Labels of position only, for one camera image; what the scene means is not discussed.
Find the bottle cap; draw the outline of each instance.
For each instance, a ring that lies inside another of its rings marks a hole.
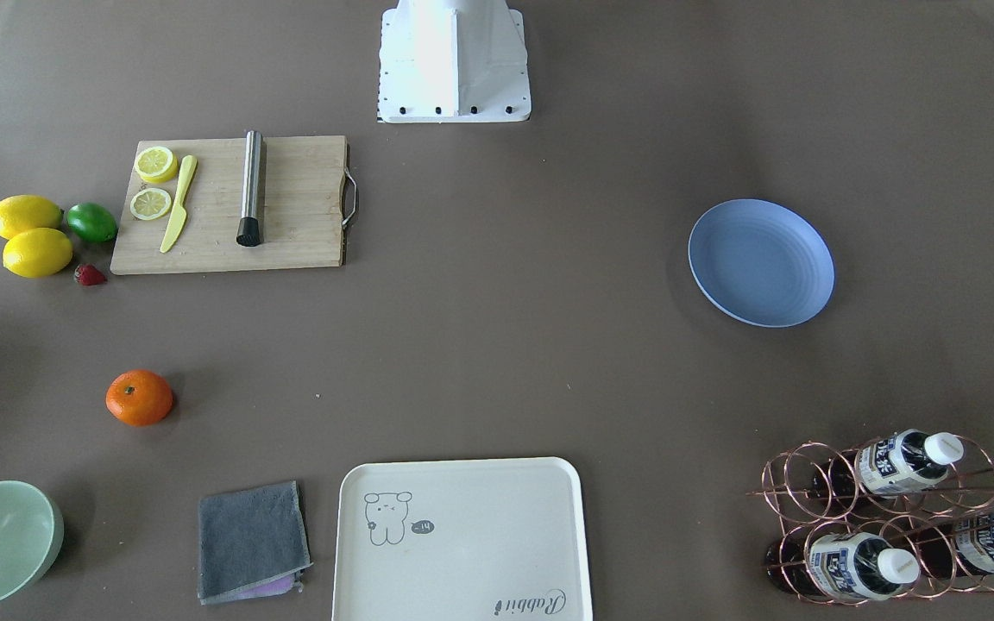
[[[910,585],[919,579],[919,561],[907,550],[888,548],[877,555],[877,569],[888,582]]]
[[[927,450],[927,457],[940,465],[950,465],[966,454],[966,446],[961,443],[961,439],[944,431],[927,436],[922,447]]]

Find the towel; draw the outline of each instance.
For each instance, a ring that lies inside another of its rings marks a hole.
[[[287,593],[311,565],[296,480],[198,502],[202,605]]]

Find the wooden cutting board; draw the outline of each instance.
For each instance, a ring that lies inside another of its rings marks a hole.
[[[159,251],[168,217],[142,221],[129,212],[133,196],[150,186],[131,172],[114,243],[115,274],[176,274],[339,267],[343,262],[343,136],[264,138],[263,243],[236,243],[244,185],[244,138],[208,141],[142,141],[136,153],[155,145],[180,160],[196,156],[198,170],[186,193],[186,225],[170,251]],[[174,198],[177,178],[155,187]]]

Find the dark bottle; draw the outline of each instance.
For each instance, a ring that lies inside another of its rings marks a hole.
[[[949,465],[961,459],[964,445],[952,433],[931,436],[916,429],[886,437],[869,444],[856,454],[843,453],[853,464],[852,471],[843,460],[831,460],[824,468],[829,485],[821,473],[812,479],[812,495],[827,498],[828,488],[834,503],[851,508],[853,491],[878,495],[898,495],[927,490],[946,478]]]
[[[924,530],[916,539],[923,565],[935,578],[994,574],[994,511],[935,528]],[[956,568],[954,553],[959,561]]]
[[[778,543],[765,553],[766,566],[777,565]],[[919,562],[907,550],[894,548],[868,533],[825,535],[808,547],[786,542],[781,562],[796,565],[766,569],[778,589],[837,601],[886,600],[906,591],[919,579]]]

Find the red strawberry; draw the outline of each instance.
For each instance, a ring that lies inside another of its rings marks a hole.
[[[75,268],[75,282],[82,286],[100,285],[106,282],[106,276],[90,263],[84,263]]]

